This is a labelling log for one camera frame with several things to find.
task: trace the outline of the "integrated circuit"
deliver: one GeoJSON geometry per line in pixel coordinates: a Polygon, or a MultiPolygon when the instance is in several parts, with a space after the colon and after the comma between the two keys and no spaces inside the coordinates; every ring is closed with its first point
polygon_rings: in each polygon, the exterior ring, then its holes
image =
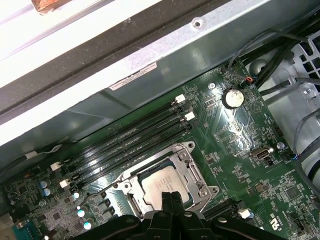
{"type": "Polygon", "coordinates": [[[295,199],[296,197],[299,196],[299,190],[293,186],[291,188],[289,188],[288,190],[285,191],[286,194],[288,195],[288,197],[290,198],[290,200],[295,199]]]}

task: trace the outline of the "ram slot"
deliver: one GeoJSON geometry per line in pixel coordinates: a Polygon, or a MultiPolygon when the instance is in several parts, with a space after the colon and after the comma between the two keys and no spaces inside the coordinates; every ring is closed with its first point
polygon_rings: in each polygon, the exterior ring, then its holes
{"type": "Polygon", "coordinates": [[[176,113],[171,113],[169,115],[165,115],[163,117],[161,117],[160,119],[158,119],[157,121],[150,123],[148,125],[145,125],[144,128],[142,128],[141,130],[137,131],[134,133],[134,135],[130,134],[127,135],[125,137],[116,137],[114,139],[112,139],[109,143],[110,146],[108,148],[105,148],[102,151],[98,151],[97,153],[91,155],[88,158],[83,157],[82,160],[74,162],[70,165],[68,165],[66,167],[68,172],[73,172],[77,169],[77,166],[79,165],[83,165],[83,164],[88,164],[90,163],[92,160],[98,159],[103,155],[106,155],[109,152],[113,152],[115,149],[119,148],[119,150],[121,148],[123,148],[122,146],[125,146],[126,143],[129,143],[130,141],[133,141],[135,139],[141,138],[143,135],[145,135],[146,133],[148,133],[150,131],[150,129],[156,129],[158,127],[161,127],[163,124],[167,124],[170,121],[178,118],[179,115],[177,115],[176,113]]]}
{"type": "Polygon", "coordinates": [[[158,117],[160,114],[163,114],[164,112],[167,112],[167,111],[169,111],[171,109],[175,109],[176,107],[177,106],[172,106],[171,103],[168,103],[168,104],[162,106],[161,108],[151,112],[150,114],[148,114],[148,115],[138,119],[137,121],[135,121],[133,123],[130,123],[129,125],[123,127],[119,132],[116,132],[116,133],[114,133],[112,135],[109,135],[109,136],[101,139],[100,141],[96,142],[95,144],[87,146],[81,152],[78,152],[76,155],[74,155],[72,157],[72,161],[76,161],[78,158],[81,158],[83,155],[86,155],[86,154],[90,153],[91,151],[93,151],[93,150],[95,150],[97,148],[103,147],[105,143],[111,141],[116,136],[123,135],[126,132],[129,132],[133,128],[137,128],[138,129],[145,122],[150,121],[150,120],[158,117]]]}
{"type": "MultiPolygon", "coordinates": [[[[86,175],[89,174],[97,169],[99,169],[100,167],[102,167],[103,165],[106,164],[106,162],[109,162],[111,160],[113,160],[114,158],[117,158],[120,155],[123,154],[129,154],[130,152],[132,152],[134,149],[140,149],[141,146],[144,146],[146,144],[150,144],[152,139],[154,138],[158,138],[161,133],[163,133],[164,131],[167,131],[168,129],[174,129],[176,128],[179,124],[182,125],[181,121],[178,119],[176,121],[173,121],[173,119],[171,119],[171,121],[167,121],[167,123],[170,123],[169,126],[168,125],[162,125],[160,128],[152,128],[149,129],[144,135],[145,136],[141,136],[140,139],[138,139],[138,142],[135,142],[133,145],[129,146],[129,149],[127,150],[122,150],[122,148],[119,148],[115,153],[113,153],[112,155],[107,155],[104,156],[104,159],[98,161],[96,164],[85,168],[83,170],[80,170],[79,172],[77,172],[76,174],[74,174],[71,178],[73,180],[78,179],[79,177],[81,177],[81,175],[86,175]]],[[[132,140],[129,139],[127,142],[123,143],[123,146],[126,147],[126,144],[130,143],[132,140]]]]}
{"type": "Polygon", "coordinates": [[[167,136],[166,138],[162,138],[156,142],[154,142],[153,144],[147,145],[146,148],[144,149],[143,152],[137,152],[136,154],[123,159],[122,157],[119,157],[119,161],[116,161],[115,163],[111,164],[110,166],[106,167],[105,169],[103,169],[102,171],[88,177],[85,178],[84,180],[75,183],[74,185],[71,184],[71,186],[73,188],[76,189],[81,189],[83,188],[85,185],[88,185],[96,180],[98,180],[99,178],[111,173],[112,171],[120,168],[121,166],[123,166],[124,164],[127,164],[130,160],[134,160],[134,159],[139,159],[141,157],[145,157],[144,155],[146,155],[147,151],[152,150],[153,148],[156,148],[159,144],[164,143],[164,142],[171,142],[175,139],[178,139],[181,137],[181,135],[183,133],[185,133],[186,131],[188,131],[186,128],[180,129],[179,131],[174,132],[173,134],[170,134],[169,136],[167,136]]]}

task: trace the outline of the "chip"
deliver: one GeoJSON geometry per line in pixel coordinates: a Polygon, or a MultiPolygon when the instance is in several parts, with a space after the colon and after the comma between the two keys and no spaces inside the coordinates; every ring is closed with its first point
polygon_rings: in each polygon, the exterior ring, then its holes
{"type": "Polygon", "coordinates": [[[189,200],[186,183],[181,181],[173,166],[167,166],[151,174],[142,180],[141,185],[145,191],[145,202],[152,205],[155,210],[161,210],[162,192],[179,192],[183,203],[189,200]]]}
{"type": "Polygon", "coordinates": [[[261,193],[261,192],[264,191],[264,186],[263,186],[261,183],[259,183],[257,186],[255,186],[255,189],[256,189],[259,193],[261,193]]]}
{"type": "Polygon", "coordinates": [[[298,197],[299,191],[295,186],[293,186],[293,187],[289,188],[288,190],[286,190],[286,194],[288,195],[290,200],[292,200],[292,199],[295,199],[296,197],[298,197]]]}
{"type": "Polygon", "coordinates": [[[27,191],[27,188],[25,186],[23,187],[20,187],[19,188],[19,192],[22,194],[22,193],[25,193],[27,191]]]}
{"type": "Polygon", "coordinates": [[[46,220],[47,219],[47,217],[46,217],[46,215],[44,215],[44,214],[42,214],[42,215],[40,215],[39,217],[38,217],[38,220],[39,221],[43,221],[43,220],[46,220]]]}
{"type": "Polygon", "coordinates": [[[60,214],[58,212],[53,214],[53,219],[54,220],[58,220],[59,218],[60,218],[60,214]]]}
{"type": "Polygon", "coordinates": [[[83,225],[80,223],[80,222],[78,222],[78,223],[76,223],[75,225],[74,225],[74,228],[76,229],[76,230],[80,230],[80,229],[83,229],[83,225]]]}

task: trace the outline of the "green circuit board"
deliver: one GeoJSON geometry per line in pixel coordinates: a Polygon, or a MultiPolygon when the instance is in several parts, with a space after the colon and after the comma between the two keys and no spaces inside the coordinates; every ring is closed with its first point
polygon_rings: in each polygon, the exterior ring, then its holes
{"type": "MultiPolygon", "coordinates": [[[[248,74],[241,63],[234,70],[248,74]]],[[[133,214],[125,195],[114,190],[91,199],[85,218],[77,216],[76,207],[128,167],[166,146],[186,141],[195,142],[192,157],[206,183],[219,187],[207,212],[231,198],[242,201],[253,212],[250,224],[290,240],[320,239],[320,211],[312,192],[295,172],[294,160],[289,157],[292,152],[263,98],[253,84],[244,84],[243,79],[228,74],[223,66],[20,174],[5,186],[12,202],[11,214],[14,219],[33,223],[39,237],[30,239],[43,239],[54,229],[52,239],[59,240],[85,232],[83,224],[87,219],[94,219],[96,227],[116,216],[133,214]],[[224,106],[222,97],[228,88],[239,88],[243,93],[240,107],[224,106]],[[186,98],[184,104],[175,109],[168,106],[180,95],[186,98]],[[195,119],[182,124],[179,119],[186,111],[193,111],[195,119]],[[261,148],[272,152],[257,159],[252,153],[261,148]],[[58,173],[50,169],[56,162],[63,163],[58,173]],[[72,179],[68,190],[59,186],[65,179],[72,179]],[[41,181],[49,182],[48,196],[44,196],[41,181]]]]}

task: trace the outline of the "wire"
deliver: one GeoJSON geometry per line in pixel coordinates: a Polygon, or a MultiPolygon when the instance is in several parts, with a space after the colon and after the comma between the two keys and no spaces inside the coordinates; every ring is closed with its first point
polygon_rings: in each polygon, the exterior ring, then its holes
{"type": "Polygon", "coordinates": [[[308,173],[308,178],[313,181],[317,172],[319,171],[320,169],[320,160],[318,160],[313,166],[312,168],[310,169],[309,173],[308,173]]]}
{"type": "Polygon", "coordinates": [[[271,31],[268,29],[266,31],[260,32],[258,35],[256,35],[254,38],[252,38],[251,40],[249,40],[243,47],[241,47],[236,53],[235,55],[231,58],[229,65],[228,65],[228,72],[231,75],[234,75],[236,77],[239,78],[245,78],[246,76],[243,76],[239,73],[236,73],[232,70],[232,65],[234,64],[235,60],[237,59],[237,57],[240,56],[240,54],[242,54],[242,52],[244,50],[246,50],[251,44],[253,44],[255,41],[257,41],[258,39],[264,37],[266,34],[269,34],[271,31]]]}
{"type": "MultiPolygon", "coordinates": [[[[309,83],[309,84],[314,84],[314,85],[320,86],[320,79],[316,79],[316,78],[296,77],[295,81],[297,83],[309,83]]],[[[277,92],[281,89],[285,89],[285,88],[289,87],[290,85],[291,85],[291,83],[289,81],[284,81],[284,82],[281,82],[281,83],[279,83],[269,89],[261,91],[260,94],[261,94],[261,96],[272,94],[272,93],[277,92]]]]}
{"type": "Polygon", "coordinates": [[[320,114],[320,108],[315,110],[314,112],[310,113],[309,115],[305,116],[302,118],[302,120],[299,122],[299,124],[296,126],[295,133],[294,133],[294,138],[293,138],[293,147],[292,151],[294,154],[297,154],[297,144],[298,144],[298,137],[300,134],[301,129],[305,125],[305,123],[312,117],[316,117],[320,114]]]}
{"type": "Polygon", "coordinates": [[[314,192],[314,195],[320,199],[320,191],[313,184],[313,182],[308,178],[305,171],[302,168],[302,163],[306,160],[311,154],[313,154],[316,150],[320,148],[320,136],[315,139],[298,157],[298,160],[295,162],[294,168],[305,184],[314,192]]]}
{"type": "Polygon", "coordinates": [[[16,158],[15,160],[13,160],[12,162],[10,162],[9,164],[7,164],[6,166],[4,166],[2,169],[0,169],[0,177],[7,173],[8,171],[10,171],[11,169],[15,168],[16,166],[18,166],[19,164],[21,164],[22,162],[24,162],[25,160],[28,159],[32,159],[40,154],[51,154],[51,153],[55,153],[56,151],[58,151],[60,148],[62,147],[62,144],[56,145],[54,146],[50,151],[31,151],[28,152],[18,158],[16,158]]]}
{"type": "Polygon", "coordinates": [[[295,80],[297,83],[309,83],[320,86],[320,79],[317,78],[296,77],[295,80]]]}
{"type": "Polygon", "coordinates": [[[263,90],[260,92],[261,96],[265,96],[265,95],[268,95],[268,94],[272,94],[274,92],[277,92],[281,89],[284,89],[284,88],[287,88],[288,86],[290,86],[290,82],[289,81],[284,81],[278,85],[275,85],[267,90],[263,90]]]}

